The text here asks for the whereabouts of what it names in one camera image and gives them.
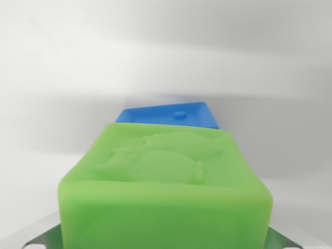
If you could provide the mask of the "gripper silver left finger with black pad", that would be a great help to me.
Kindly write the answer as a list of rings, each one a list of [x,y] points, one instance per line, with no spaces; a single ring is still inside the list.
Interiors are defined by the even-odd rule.
[[[59,223],[59,211],[52,212],[46,217],[1,239],[1,248],[24,248],[29,241],[55,227]]]

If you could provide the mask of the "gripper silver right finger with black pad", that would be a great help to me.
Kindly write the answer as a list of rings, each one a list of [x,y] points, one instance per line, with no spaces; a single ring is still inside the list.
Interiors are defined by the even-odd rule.
[[[301,248],[331,248],[331,245],[290,224],[286,219],[279,216],[271,216],[270,227],[298,244]]]

